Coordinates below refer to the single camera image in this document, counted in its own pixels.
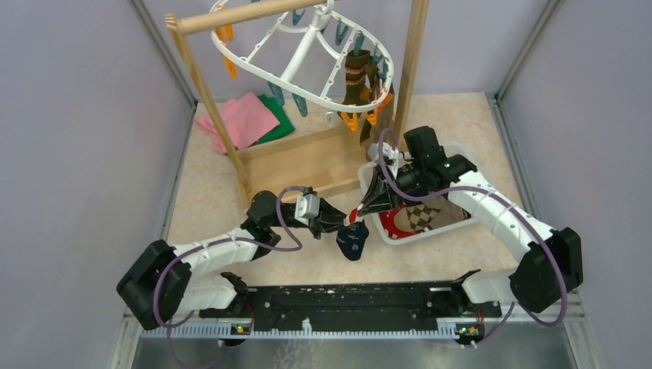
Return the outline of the navy blue sock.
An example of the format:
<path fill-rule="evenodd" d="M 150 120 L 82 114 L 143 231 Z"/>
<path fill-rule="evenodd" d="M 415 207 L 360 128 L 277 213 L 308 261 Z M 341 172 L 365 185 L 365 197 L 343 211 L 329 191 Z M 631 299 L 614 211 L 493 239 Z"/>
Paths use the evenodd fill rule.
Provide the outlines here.
<path fill-rule="evenodd" d="M 339 229 L 336 234 L 336 243 L 349 261 L 358 261 L 369 237 L 369 230 L 364 220 L 358 217 L 357 208 L 351 211 L 347 220 L 349 224 Z"/>

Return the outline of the olive striped sock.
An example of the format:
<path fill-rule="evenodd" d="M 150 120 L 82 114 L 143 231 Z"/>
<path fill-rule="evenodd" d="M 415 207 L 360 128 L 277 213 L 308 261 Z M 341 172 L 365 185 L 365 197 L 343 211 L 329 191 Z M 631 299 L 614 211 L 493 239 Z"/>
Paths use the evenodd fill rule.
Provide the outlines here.
<path fill-rule="evenodd" d="M 348 52 L 344 60 L 345 96 L 344 105 L 366 105 L 369 102 L 367 71 L 371 67 L 371 52 L 360 50 L 357 54 Z"/>
<path fill-rule="evenodd" d="M 381 77 L 381 70 L 378 63 L 371 61 L 367 69 L 368 78 L 368 101 L 373 102 L 378 96 L 382 94 L 381 89 L 383 86 L 383 78 Z"/>

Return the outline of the white oval clip hanger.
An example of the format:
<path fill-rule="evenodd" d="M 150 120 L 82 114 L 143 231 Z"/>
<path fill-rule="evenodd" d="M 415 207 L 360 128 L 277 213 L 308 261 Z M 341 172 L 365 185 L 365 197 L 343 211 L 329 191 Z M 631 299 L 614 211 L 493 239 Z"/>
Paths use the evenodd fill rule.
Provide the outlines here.
<path fill-rule="evenodd" d="M 391 90 L 394 62 L 388 50 L 366 28 L 336 12 L 333 1 L 316 5 L 310 23 L 301 26 L 299 22 L 304 14 L 303 9 L 280 14 L 248 55 L 238 55 L 228 47 L 228 42 L 234 38 L 232 25 L 215 28 L 211 32 L 211 39 L 222 54 L 231 77 L 236 76 L 237 71 L 242 69 L 264 79 L 280 105 L 284 104 L 284 95 L 289 92 L 302 116 L 307 116 L 307 103 L 311 101 L 337 112 L 351 131 L 357 131 L 365 122 L 370 126 L 377 125 L 381 112 L 392 103 L 394 98 Z M 256 65 L 254 58 L 273 36 L 280 34 L 300 35 L 301 40 L 283 72 L 274 73 Z M 293 81 L 313 45 L 318 45 L 334 60 L 330 74 L 319 92 L 312 92 Z M 338 73 L 344 72 L 347 53 L 353 51 L 357 54 L 362 49 L 369 50 L 371 60 L 378 63 L 383 78 L 382 94 L 366 105 L 344 105 L 343 102 L 333 100 L 329 92 Z"/>

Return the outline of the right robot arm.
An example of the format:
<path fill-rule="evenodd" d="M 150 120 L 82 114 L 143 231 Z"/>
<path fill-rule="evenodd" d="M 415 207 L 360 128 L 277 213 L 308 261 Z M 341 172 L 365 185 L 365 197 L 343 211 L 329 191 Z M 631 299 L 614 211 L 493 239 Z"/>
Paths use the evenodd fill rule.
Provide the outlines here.
<path fill-rule="evenodd" d="M 476 271 L 461 279 L 451 295 L 453 311 L 470 317 L 483 303 L 517 303 L 541 313 L 557 302 L 566 306 L 569 292 L 584 280 L 581 239 L 573 229 L 556 230 L 537 220 L 501 194 L 479 167 L 461 154 L 447 155 L 435 130 L 421 126 L 404 133 L 409 159 L 398 164 L 401 152 L 384 139 L 376 147 L 379 161 L 361 203 L 346 224 L 369 214 L 390 211 L 405 201 L 424 202 L 445 197 L 485 226 L 513 256 L 514 269 Z"/>

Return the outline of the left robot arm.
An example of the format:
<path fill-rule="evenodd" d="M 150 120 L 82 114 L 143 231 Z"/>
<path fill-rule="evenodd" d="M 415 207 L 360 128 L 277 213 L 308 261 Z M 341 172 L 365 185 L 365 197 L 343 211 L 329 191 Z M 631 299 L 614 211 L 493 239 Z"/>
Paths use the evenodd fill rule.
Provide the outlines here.
<path fill-rule="evenodd" d="M 147 331 L 176 327 L 173 317 L 190 318 L 196 311 L 216 309 L 227 317 L 245 311 L 248 290 L 234 274 L 222 272 L 232 264 L 254 261 L 280 252 L 274 228 L 289 232 L 307 228 L 314 238 L 353 224 L 358 211 L 339 211 L 309 187 L 291 186 L 293 202 L 281 194 L 260 191 L 233 230 L 190 244 L 170 245 L 160 239 L 148 245 L 116 286 L 129 311 Z"/>

